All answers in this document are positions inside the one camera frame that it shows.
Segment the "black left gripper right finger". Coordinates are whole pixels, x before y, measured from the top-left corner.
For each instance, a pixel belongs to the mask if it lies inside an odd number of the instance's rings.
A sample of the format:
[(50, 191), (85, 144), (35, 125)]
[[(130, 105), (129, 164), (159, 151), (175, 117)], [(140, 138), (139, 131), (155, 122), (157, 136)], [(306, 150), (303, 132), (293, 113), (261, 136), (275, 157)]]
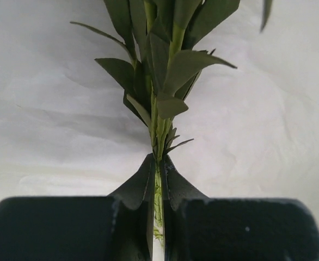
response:
[(291, 198), (210, 198), (170, 157), (162, 171), (165, 260), (319, 260), (319, 229)]

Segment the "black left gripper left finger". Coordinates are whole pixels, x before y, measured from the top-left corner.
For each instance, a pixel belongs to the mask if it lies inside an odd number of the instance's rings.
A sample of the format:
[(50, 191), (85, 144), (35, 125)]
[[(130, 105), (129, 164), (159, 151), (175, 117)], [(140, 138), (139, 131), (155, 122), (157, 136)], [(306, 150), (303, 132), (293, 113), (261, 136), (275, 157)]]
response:
[(155, 161), (107, 196), (0, 201), (0, 260), (152, 260)]

